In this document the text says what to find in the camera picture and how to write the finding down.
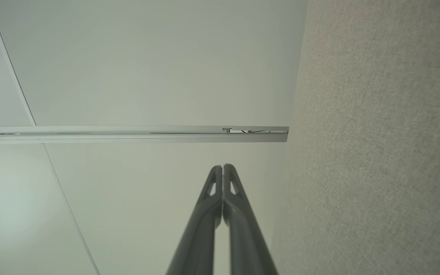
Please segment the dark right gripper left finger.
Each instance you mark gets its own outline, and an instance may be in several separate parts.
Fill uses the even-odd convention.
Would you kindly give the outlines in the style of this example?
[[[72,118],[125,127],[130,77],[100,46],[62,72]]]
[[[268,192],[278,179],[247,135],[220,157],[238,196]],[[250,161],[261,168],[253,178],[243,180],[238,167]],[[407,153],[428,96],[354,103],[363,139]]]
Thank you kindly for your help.
[[[222,167],[214,166],[173,255],[168,275],[212,275],[215,230],[222,220]]]

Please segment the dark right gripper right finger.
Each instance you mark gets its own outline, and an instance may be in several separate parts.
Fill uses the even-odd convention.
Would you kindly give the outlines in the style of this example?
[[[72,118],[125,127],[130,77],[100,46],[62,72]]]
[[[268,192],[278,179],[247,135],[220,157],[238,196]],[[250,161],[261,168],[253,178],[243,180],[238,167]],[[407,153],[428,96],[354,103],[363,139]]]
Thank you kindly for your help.
[[[231,275],[277,275],[236,168],[225,164],[223,170],[223,219],[230,231]]]

